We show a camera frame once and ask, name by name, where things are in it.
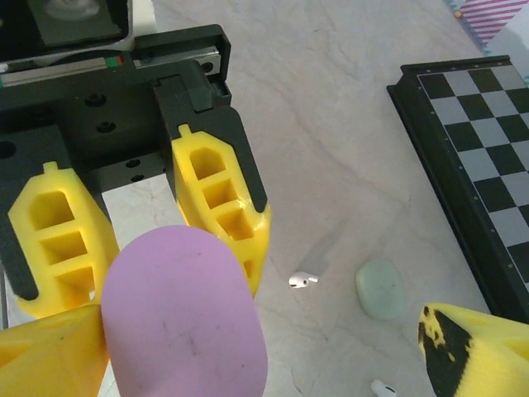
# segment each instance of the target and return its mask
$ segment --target screw hole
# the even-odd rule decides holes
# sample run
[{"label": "screw hole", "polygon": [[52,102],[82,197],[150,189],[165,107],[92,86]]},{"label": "screw hole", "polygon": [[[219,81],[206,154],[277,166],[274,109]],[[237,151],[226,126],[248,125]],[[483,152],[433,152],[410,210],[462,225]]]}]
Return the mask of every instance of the screw hole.
[{"label": "screw hole", "polygon": [[9,141],[0,142],[0,160],[13,157],[15,153],[17,153],[17,147],[14,143]]},{"label": "screw hole", "polygon": [[202,70],[204,73],[209,73],[213,70],[213,64],[211,62],[204,62],[202,64]]},{"label": "screw hole", "polygon": [[125,164],[125,167],[126,168],[136,168],[140,164],[141,164],[140,160],[134,159],[134,160],[127,161],[127,163]]},{"label": "screw hole", "polygon": [[114,122],[101,122],[97,127],[96,130],[100,134],[108,134],[109,132],[112,132],[116,129],[116,123]]},{"label": "screw hole", "polygon": [[84,103],[86,103],[86,106],[90,108],[98,108],[107,103],[107,97],[98,93],[93,93],[84,99]]}]

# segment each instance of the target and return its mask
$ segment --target chessboard square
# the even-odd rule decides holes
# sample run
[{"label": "chessboard square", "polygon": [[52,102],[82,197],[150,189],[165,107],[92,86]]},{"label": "chessboard square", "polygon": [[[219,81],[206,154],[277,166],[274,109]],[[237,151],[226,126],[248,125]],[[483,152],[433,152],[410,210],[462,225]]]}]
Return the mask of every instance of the chessboard square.
[{"label": "chessboard square", "polygon": [[500,127],[498,120],[495,118],[486,118],[484,120],[474,120],[472,127],[479,136],[483,146],[499,146],[509,143],[505,132]]},{"label": "chessboard square", "polygon": [[518,208],[504,209],[489,216],[506,247],[529,242],[529,225]]},{"label": "chessboard square", "polygon": [[499,66],[491,69],[503,89],[525,88],[526,82],[523,81],[514,66]]},{"label": "chessboard square", "polygon": [[512,148],[518,155],[526,170],[529,170],[529,141],[516,142],[512,144]]},{"label": "chessboard square", "polygon": [[446,126],[446,131],[457,151],[471,151],[483,147],[470,122],[460,122]]},{"label": "chessboard square", "polygon": [[498,117],[498,122],[510,142],[529,141],[529,127],[519,114]]},{"label": "chessboard square", "polygon": [[473,182],[499,176],[498,170],[485,149],[462,151],[459,157],[467,175]]},{"label": "chessboard square", "polygon": [[516,110],[505,91],[484,93],[483,98],[495,117],[518,114],[518,110]]},{"label": "chessboard square", "polygon": [[457,97],[470,120],[493,117],[484,98],[480,94]]},{"label": "chessboard square", "polygon": [[523,218],[526,220],[527,224],[529,225],[529,205],[522,205],[519,208],[519,210],[522,213]]},{"label": "chessboard square", "polygon": [[445,73],[445,78],[457,96],[479,93],[478,87],[466,70]]},{"label": "chessboard square", "polygon": [[498,82],[491,69],[470,70],[469,74],[481,93],[502,90],[502,85]]},{"label": "chessboard square", "polygon": [[454,96],[454,92],[443,74],[427,74],[420,76],[419,79],[430,99]]},{"label": "chessboard square", "polygon": [[510,144],[489,147],[487,152],[500,175],[525,171],[525,167]]},{"label": "chessboard square", "polygon": [[474,185],[490,213],[515,207],[514,201],[501,178],[480,180]]},{"label": "chessboard square", "polygon": [[519,113],[529,112],[529,88],[510,89],[507,95]]},{"label": "chessboard square", "polygon": [[445,126],[469,120],[457,97],[432,99],[430,103]]},{"label": "chessboard square", "polygon": [[505,175],[502,179],[518,207],[529,204],[529,172]]},{"label": "chessboard square", "polygon": [[510,246],[508,250],[522,275],[523,281],[529,283],[529,242]]}]

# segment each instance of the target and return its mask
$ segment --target pink oval object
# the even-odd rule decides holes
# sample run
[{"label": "pink oval object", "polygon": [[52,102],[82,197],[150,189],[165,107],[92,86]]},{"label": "pink oval object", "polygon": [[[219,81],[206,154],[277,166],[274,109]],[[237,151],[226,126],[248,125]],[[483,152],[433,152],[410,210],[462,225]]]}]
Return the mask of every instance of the pink oval object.
[{"label": "pink oval object", "polygon": [[102,291],[122,397],[260,397],[268,357],[231,250],[203,230],[162,227],[129,244]]}]

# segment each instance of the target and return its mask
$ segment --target black and white checkered board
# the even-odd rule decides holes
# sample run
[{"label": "black and white checkered board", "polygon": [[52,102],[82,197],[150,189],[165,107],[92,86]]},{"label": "black and white checkered board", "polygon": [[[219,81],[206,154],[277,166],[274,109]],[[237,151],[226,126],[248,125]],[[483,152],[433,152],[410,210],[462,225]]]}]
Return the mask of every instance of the black and white checkered board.
[{"label": "black and white checkered board", "polygon": [[[503,255],[502,259],[501,250],[493,247],[498,253],[498,265],[503,263],[519,277],[521,283],[515,284],[525,287],[525,291],[518,291],[517,299],[529,313],[529,88],[505,58],[492,63],[490,60],[485,63],[474,60],[463,64],[442,63],[406,68],[403,67],[405,74],[411,69],[415,77],[413,89],[422,109],[429,112],[423,117],[437,127],[437,136],[445,141],[445,145],[438,146],[437,150],[448,146],[446,160],[451,165],[450,172],[464,174],[458,179],[462,181],[461,187],[454,184],[452,189],[464,190],[466,199],[474,200],[474,206],[484,209],[477,222],[487,228],[487,232],[499,237],[507,255]],[[398,91],[403,79],[390,89],[398,108],[395,91]],[[407,96],[409,93],[402,92],[401,98]],[[403,116],[402,106],[399,112]],[[420,132],[414,126],[411,129],[414,129],[413,133],[432,135],[431,131]],[[428,157],[427,144],[419,147],[419,141],[414,141],[417,152]],[[425,164],[425,167],[430,168],[429,174],[435,173],[435,165]],[[450,195],[442,191],[438,194],[444,194],[443,198]],[[458,220],[461,214],[454,215],[454,211],[457,210],[451,211],[451,223],[457,229],[457,222],[464,220]],[[466,242],[461,236],[459,238],[464,246]],[[476,278],[478,282],[480,279],[483,281],[481,275]]]}]

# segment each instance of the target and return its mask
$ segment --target marble countertop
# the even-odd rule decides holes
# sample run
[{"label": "marble countertop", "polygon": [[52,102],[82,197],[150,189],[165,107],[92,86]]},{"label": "marble countertop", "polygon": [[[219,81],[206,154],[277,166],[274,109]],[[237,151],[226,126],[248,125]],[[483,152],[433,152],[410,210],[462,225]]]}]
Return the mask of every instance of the marble countertop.
[{"label": "marble countertop", "polygon": [[[161,31],[222,25],[228,85],[273,209],[256,297],[269,352],[265,396],[369,397],[374,378],[402,397],[434,393],[417,345],[424,303],[487,311],[386,92],[403,64],[479,57],[442,0],[155,0]],[[123,246],[183,223],[164,177],[105,196]],[[394,321],[355,291],[386,258],[407,291]],[[290,289],[296,270],[320,281]],[[101,395],[117,395],[109,376]]]}]

